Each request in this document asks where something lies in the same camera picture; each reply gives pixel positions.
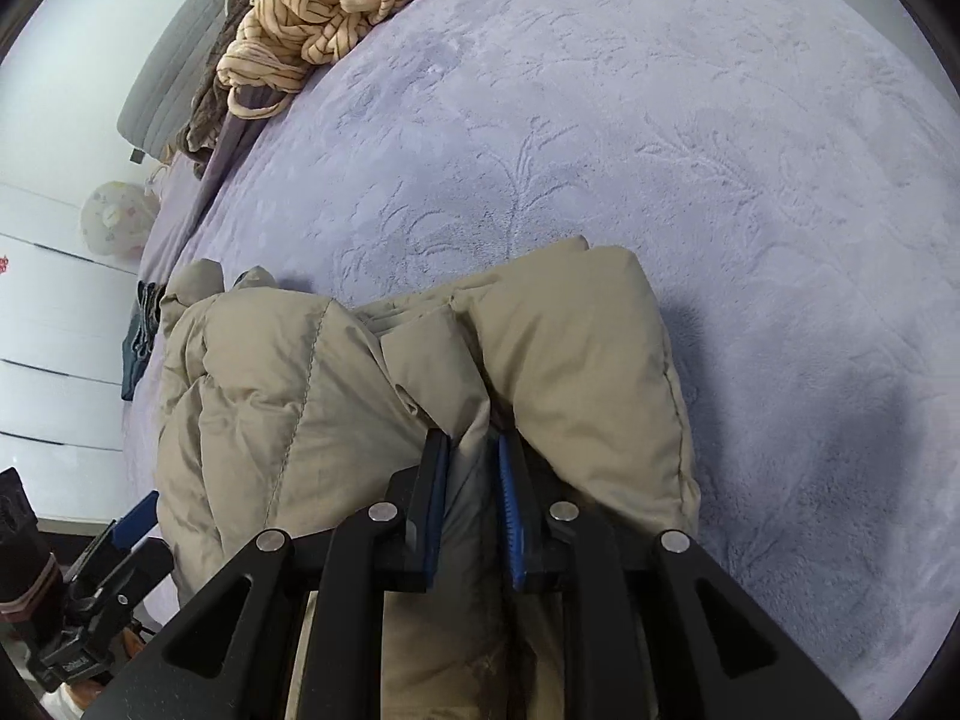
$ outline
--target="white wardrobe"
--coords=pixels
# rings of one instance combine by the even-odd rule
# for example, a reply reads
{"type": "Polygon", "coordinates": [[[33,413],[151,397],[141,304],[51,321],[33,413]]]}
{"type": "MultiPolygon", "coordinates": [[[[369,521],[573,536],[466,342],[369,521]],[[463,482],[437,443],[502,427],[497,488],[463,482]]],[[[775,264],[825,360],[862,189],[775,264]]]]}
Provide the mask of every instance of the white wardrobe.
{"type": "Polygon", "coordinates": [[[135,270],[83,248],[78,208],[0,184],[0,470],[52,528],[131,506],[120,344],[135,270]]]}

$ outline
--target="brown cloth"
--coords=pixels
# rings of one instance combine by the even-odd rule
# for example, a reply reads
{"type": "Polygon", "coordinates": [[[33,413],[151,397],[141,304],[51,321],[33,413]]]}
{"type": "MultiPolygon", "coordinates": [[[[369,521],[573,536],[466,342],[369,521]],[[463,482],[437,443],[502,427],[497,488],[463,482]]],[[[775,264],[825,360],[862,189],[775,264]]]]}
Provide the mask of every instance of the brown cloth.
{"type": "Polygon", "coordinates": [[[203,66],[190,121],[176,134],[176,147],[193,160],[193,170],[198,178],[203,178],[227,117],[229,89],[217,79],[217,64],[236,38],[240,22],[252,7],[253,0],[227,0],[227,20],[203,66]]]}

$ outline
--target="beige striped cloth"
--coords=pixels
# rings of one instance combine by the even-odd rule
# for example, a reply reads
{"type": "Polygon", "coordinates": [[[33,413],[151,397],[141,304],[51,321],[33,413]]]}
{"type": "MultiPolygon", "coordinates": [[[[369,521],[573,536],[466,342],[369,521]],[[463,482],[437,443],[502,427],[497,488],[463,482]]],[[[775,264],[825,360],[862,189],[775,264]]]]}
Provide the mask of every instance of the beige striped cloth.
{"type": "Polygon", "coordinates": [[[266,119],[304,88],[314,66],[333,64],[388,15],[411,0],[253,0],[236,39],[217,65],[229,88],[229,111],[242,119],[266,119]],[[241,86],[270,86],[285,93],[266,108],[246,108],[241,86]]]}

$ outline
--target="lavender blanket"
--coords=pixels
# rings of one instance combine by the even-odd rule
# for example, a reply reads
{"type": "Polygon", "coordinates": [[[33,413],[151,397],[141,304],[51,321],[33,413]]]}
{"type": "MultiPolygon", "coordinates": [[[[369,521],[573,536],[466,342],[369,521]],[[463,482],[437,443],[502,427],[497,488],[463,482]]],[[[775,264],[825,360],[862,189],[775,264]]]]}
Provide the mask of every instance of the lavender blanket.
{"type": "MultiPolygon", "coordinates": [[[[179,261],[359,304],[632,248],[703,543],[880,720],[960,608],[959,146],[840,0],[417,0],[267,124],[179,261]]],[[[138,488],[154,398],[152,365],[138,488]]]]}

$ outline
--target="gray headboard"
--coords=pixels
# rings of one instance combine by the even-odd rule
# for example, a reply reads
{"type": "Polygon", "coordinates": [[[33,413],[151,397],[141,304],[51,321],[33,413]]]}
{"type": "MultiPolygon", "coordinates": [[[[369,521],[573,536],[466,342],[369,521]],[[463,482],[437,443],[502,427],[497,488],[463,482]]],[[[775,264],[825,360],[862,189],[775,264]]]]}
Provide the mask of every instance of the gray headboard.
{"type": "Polygon", "coordinates": [[[186,0],[133,81],[117,130],[160,159],[163,147],[190,118],[203,62],[224,20],[224,0],[186,0]]]}

